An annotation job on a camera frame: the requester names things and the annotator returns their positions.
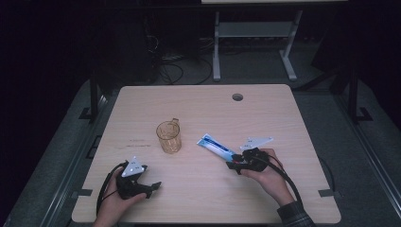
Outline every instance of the hand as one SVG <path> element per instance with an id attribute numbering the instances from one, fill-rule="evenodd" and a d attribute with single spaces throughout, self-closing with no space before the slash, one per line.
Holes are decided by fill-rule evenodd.
<path id="1" fill-rule="evenodd" d="M 115 178 L 121 173 L 122 170 L 122 167 L 118 168 L 110 178 L 107 189 L 103 195 L 104 200 L 101 203 L 97 218 L 94 223 L 95 227 L 111 227 L 115 225 L 132 205 L 143 200 L 147 196 L 147 194 L 141 193 L 129 198 L 128 200 L 123 200 L 120 198 L 120 195 L 116 191 L 117 185 Z"/>
<path id="2" fill-rule="evenodd" d="M 260 149 L 261 151 L 267 152 L 268 155 L 277 159 L 275 152 L 271 148 Z M 280 167 L 280 165 L 272 158 L 270 162 L 275 166 Z M 289 204 L 295 199 L 289 193 L 286 181 L 280 176 L 274 169 L 267 166 L 262 172 L 256 172 L 249 169 L 241 169 L 241 174 L 256 180 L 262 188 L 271 195 L 280 206 Z"/>

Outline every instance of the white marker tag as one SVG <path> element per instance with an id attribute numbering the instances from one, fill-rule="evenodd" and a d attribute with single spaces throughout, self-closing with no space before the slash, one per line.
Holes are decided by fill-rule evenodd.
<path id="1" fill-rule="evenodd" d="M 142 173 L 144 172 L 145 169 L 142 167 L 142 165 L 139 163 L 139 161 L 136 159 L 135 156 L 133 156 L 132 161 L 130 161 L 124 169 L 123 174 L 121 174 L 122 177 L 129 177 L 132 175 L 135 175 L 137 173 Z"/>
<path id="2" fill-rule="evenodd" d="M 271 141 L 273 141 L 273 137 L 269 137 L 269 138 L 248 137 L 247 142 L 239 148 L 242 151 L 244 151 L 246 149 L 257 148 L 257 147 L 267 144 L 268 142 L 271 142 Z"/>

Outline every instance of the person's arm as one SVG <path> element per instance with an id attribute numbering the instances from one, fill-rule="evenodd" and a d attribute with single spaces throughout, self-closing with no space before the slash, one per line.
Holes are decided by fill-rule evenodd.
<path id="1" fill-rule="evenodd" d="M 103 202 L 101 203 L 97 218 L 94 222 L 94 227 L 111 227 L 115 225 L 124 213 L 135 203 L 143 200 L 147 194 L 141 193 L 128 200 L 123 200 L 118 194 L 115 178 L 117 174 L 121 173 L 121 169 L 117 169 L 113 176 L 110 178 L 107 189 L 103 195 Z"/>
<path id="2" fill-rule="evenodd" d="M 280 165 L 273 149 L 260 149 L 276 160 L 270 158 L 270 162 L 275 166 Z M 315 226 L 313 220 L 306 213 L 304 207 L 297 202 L 288 190 L 286 181 L 271 167 L 266 167 L 262 172 L 256 172 L 249 169 L 241 169 L 241 174 L 256 180 L 262 188 L 271 195 L 280 208 L 277 210 L 284 226 L 303 227 Z"/>

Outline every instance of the blue and white package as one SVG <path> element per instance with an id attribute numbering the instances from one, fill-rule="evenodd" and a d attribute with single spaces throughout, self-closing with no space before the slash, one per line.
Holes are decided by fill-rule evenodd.
<path id="1" fill-rule="evenodd" d="M 233 161 L 232 156 L 233 154 L 235 154 L 235 152 L 228 148 L 225 148 L 208 133 L 206 133 L 197 144 L 213 151 L 216 155 L 220 156 L 227 162 Z"/>

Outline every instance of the glass mug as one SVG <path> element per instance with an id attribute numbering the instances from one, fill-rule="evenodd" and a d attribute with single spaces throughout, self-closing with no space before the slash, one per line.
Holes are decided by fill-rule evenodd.
<path id="1" fill-rule="evenodd" d="M 177 118 L 165 121 L 157 127 L 157 136 L 164 152 L 172 154 L 181 148 L 180 125 Z"/>

